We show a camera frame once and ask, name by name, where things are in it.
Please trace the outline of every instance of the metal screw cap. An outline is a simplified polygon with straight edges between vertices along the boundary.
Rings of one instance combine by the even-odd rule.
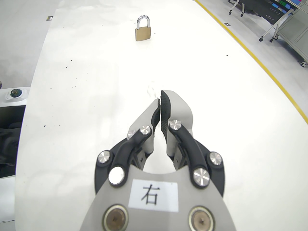
[[[196,168],[193,172],[193,179],[199,186],[205,187],[210,182],[210,175],[205,169]]]
[[[190,211],[188,222],[192,231],[212,231],[214,229],[211,213],[201,206]]]
[[[124,180],[125,172],[121,167],[114,167],[110,170],[108,179],[112,185],[120,184]]]
[[[214,165],[218,166],[222,163],[222,157],[220,156],[220,154],[218,154],[216,152],[210,153],[210,159],[211,159],[211,161]]]
[[[110,207],[104,215],[103,226],[107,231],[125,230],[128,224],[128,214],[121,205]]]
[[[151,132],[151,128],[150,128],[150,126],[142,126],[141,128],[140,128],[140,132],[143,134],[143,135],[147,135],[147,134],[149,134],[150,132]]]
[[[179,128],[182,127],[182,123],[181,123],[181,121],[173,120],[173,121],[170,122],[169,126],[173,130],[178,130]]]
[[[129,140],[134,134],[136,133],[136,131],[135,130],[133,130],[133,131],[129,131],[128,132],[128,134],[127,134],[127,140]]]
[[[97,160],[99,163],[106,163],[110,158],[110,152],[109,151],[102,151],[98,157],[97,157]]]

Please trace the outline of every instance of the gray cabinet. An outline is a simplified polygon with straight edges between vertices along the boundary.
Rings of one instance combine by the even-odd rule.
[[[302,0],[293,15],[279,27],[280,35],[297,53],[308,62],[308,1]]]

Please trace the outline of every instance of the padlock body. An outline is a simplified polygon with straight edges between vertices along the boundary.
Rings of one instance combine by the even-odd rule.
[[[151,38],[151,27],[140,27],[139,30],[135,29],[136,31],[136,41],[146,40]]]

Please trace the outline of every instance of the chinese character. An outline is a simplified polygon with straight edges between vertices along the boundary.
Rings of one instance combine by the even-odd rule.
[[[148,191],[147,191],[147,193],[144,195],[144,197],[141,199],[141,201],[143,200],[143,199],[145,199],[145,197],[147,197],[147,201],[146,201],[146,205],[147,204],[155,204],[156,205],[156,200],[157,200],[157,194],[150,194],[150,190],[151,189],[155,189],[155,190],[160,190],[160,188],[152,188],[152,184],[150,185],[150,187],[143,187],[144,189],[147,189]],[[151,202],[151,201],[149,201],[149,196],[152,196],[152,197],[155,197],[155,201],[154,202]]]

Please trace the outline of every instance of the brass screw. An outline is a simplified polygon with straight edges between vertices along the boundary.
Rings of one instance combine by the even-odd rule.
[[[214,229],[214,220],[211,213],[201,206],[190,211],[188,222],[191,231],[213,231]]]
[[[103,221],[103,226],[106,231],[123,231],[126,229],[128,223],[127,212],[121,205],[114,205],[110,207]]]

